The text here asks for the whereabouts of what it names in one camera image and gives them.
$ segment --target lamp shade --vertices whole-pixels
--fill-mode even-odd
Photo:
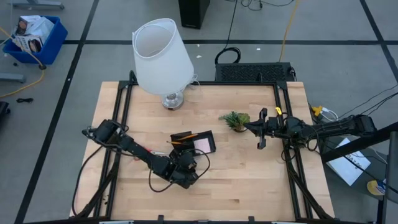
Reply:
[[[138,84],[156,95],[183,90],[193,65],[172,19],[157,19],[132,34]]]

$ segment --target small plant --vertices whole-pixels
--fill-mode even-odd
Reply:
[[[225,120],[226,124],[234,131],[243,132],[245,131],[244,123],[250,122],[250,116],[247,113],[237,113],[235,111],[229,114],[220,116],[218,119]]]

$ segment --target wooden table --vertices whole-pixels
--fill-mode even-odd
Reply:
[[[104,82],[99,93],[93,126],[112,117],[118,83]],[[293,114],[311,124],[303,83],[288,83]],[[258,138],[249,131],[231,131],[218,117],[230,111],[248,113],[251,121],[260,110],[268,108],[275,116],[275,98],[271,86],[201,86],[187,88],[184,105],[177,111],[166,110],[160,97],[134,86],[129,107],[128,134],[137,143],[156,151],[170,152],[166,143],[173,133],[212,130],[217,150],[209,154],[210,170],[188,190],[173,185],[163,193],[154,193],[148,186],[149,169],[141,161],[122,156],[113,204],[113,220],[294,220],[286,166],[280,158],[282,141],[267,138],[267,147],[256,149]],[[88,141],[85,159],[96,149]],[[80,211],[98,188],[104,150],[86,165],[76,196]],[[331,216],[334,215],[320,156],[302,149],[302,160],[309,191]],[[207,166],[204,157],[197,157],[200,174]],[[167,183],[152,175],[155,189]],[[298,190],[301,216],[305,217],[303,198]],[[103,204],[107,202],[104,194]]]

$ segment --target glass lamp base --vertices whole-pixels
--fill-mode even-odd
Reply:
[[[177,110],[184,103],[182,92],[162,96],[162,104],[168,110]]]

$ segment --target concrete floor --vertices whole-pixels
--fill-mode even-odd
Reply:
[[[79,40],[93,0],[64,1],[65,10],[14,9],[18,16],[40,14],[58,16],[69,31],[67,40]],[[398,40],[398,15],[395,0],[367,1],[384,40]],[[185,40],[225,40],[228,36],[234,3],[212,0],[200,30],[179,27]],[[238,4],[231,32],[235,40],[281,40],[294,4],[285,7],[264,5],[250,11]],[[99,0],[87,40],[130,40],[131,32],[144,23],[169,17],[180,24],[177,0]],[[0,26],[9,30],[10,6],[0,0]],[[289,40],[377,40],[359,0],[300,3],[290,29]],[[280,45],[236,44],[242,51],[241,62],[275,62]],[[199,80],[214,80],[214,57],[224,47],[218,44],[187,44]],[[44,81],[17,95],[2,99],[10,103],[12,113],[0,128],[0,217],[1,223],[13,223],[33,168],[44,143],[55,107],[65,83],[77,45],[65,44],[53,65],[48,66]],[[398,59],[398,46],[388,46]],[[82,163],[86,138],[81,130],[91,124],[100,84],[127,79],[134,69],[130,45],[84,45],[68,95],[60,114],[25,222],[54,220],[69,216],[76,176]],[[226,54],[221,62],[231,62]],[[284,62],[296,69],[304,82],[312,105],[323,105],[338,114],[348,111],[397,81],[380,45],[287,45]],[[36,65],[24,65],[8,56],[0,56],[0,71],[23,73],[27,83],[40,77]],[[21,87],[0,82],[0,95]],[[384,93],[358,108],[360,113],[393,93]],[[31,104],[17,104],[17,98],[34,98]],[[398,98],[385,103],[372,114],[378,128],[396,122]],[[387,142],[376,146],[387,153]],[[354,222],[375,220],[377,201],[350,189],[330,169],[325,169],[336,217]]]

